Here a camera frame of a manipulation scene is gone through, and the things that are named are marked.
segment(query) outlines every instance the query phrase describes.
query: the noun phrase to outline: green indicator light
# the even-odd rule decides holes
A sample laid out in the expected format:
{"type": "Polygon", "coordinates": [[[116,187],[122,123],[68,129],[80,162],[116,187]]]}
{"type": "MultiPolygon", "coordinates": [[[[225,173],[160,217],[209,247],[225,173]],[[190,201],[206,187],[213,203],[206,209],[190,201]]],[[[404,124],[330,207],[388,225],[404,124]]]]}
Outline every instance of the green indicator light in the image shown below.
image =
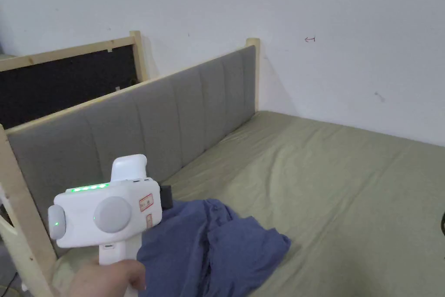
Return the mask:
{"type": "Polygon", "coordinates": [[[92,189],[97,189],[97,188],[105,188],[105,187],[108,187],[109,185],[110,184],[95,184],[94,186],[74,188],[74,189],[71,189],[71,191],[76,192],[76,191],[83,191],[83,190],[92,190],[92,189]]]}

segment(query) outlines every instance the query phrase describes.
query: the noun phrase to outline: hand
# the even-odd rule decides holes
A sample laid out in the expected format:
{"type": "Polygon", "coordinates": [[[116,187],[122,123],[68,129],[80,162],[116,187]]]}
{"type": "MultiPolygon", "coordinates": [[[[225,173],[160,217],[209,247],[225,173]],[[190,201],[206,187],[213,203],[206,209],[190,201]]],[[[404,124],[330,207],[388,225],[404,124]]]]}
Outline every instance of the hand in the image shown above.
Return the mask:
{"type": "Polygon", "coordinates": [[[128,285],[145,290],[145,267],[136,260],[123,260],[106,266],[99,259],[82,267],[75,275],[69,297],[123,297],[128,285]]]}

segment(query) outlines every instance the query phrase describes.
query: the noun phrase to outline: green bedsheet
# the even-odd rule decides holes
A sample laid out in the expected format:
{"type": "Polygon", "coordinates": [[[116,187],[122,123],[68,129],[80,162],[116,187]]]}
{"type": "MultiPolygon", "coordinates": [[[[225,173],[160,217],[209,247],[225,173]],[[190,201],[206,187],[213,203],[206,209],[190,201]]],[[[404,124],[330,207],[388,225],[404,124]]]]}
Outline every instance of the green bedsheet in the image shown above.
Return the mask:
{"type": "MultiPolygon", "coordinates": [[[[292,239],[253,296],[426,297],[445,294],[444,181],[443,147],[259,112],[167,182],[292,239]]],[[[81,253],[59,260],[61,290],[81,253]]]]}

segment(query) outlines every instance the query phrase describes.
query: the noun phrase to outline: finger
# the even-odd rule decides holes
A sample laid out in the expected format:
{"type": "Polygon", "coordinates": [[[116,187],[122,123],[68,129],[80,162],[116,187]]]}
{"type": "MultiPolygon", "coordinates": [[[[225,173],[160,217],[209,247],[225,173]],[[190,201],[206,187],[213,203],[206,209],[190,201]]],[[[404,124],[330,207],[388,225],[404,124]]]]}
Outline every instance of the finger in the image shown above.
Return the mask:
{"type": "Polygon", "coordinates": [[[127,274],[128,282],[134,289],[145,290],[145,266],[136,260],[124,260],[120,262],[127,274]]]}

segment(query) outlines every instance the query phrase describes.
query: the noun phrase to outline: red label sticker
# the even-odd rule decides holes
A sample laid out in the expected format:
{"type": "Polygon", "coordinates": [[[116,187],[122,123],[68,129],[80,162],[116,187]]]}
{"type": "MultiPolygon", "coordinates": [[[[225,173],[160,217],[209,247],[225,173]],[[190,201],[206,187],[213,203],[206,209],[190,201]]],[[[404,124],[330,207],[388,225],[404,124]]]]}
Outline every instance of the red label sticker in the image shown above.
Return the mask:
{"type": "Polygon", "coordinates": [[[153,194],[147,195],[145,198],[139,201],[139,208],[141,212],[148,209],[153,204],[153,194]]]}
{"type": "Polygon", "coordinates": [[[153,220],[151,219],[151,214],[147,216],[147,228],[153,227],[153,220]]]}

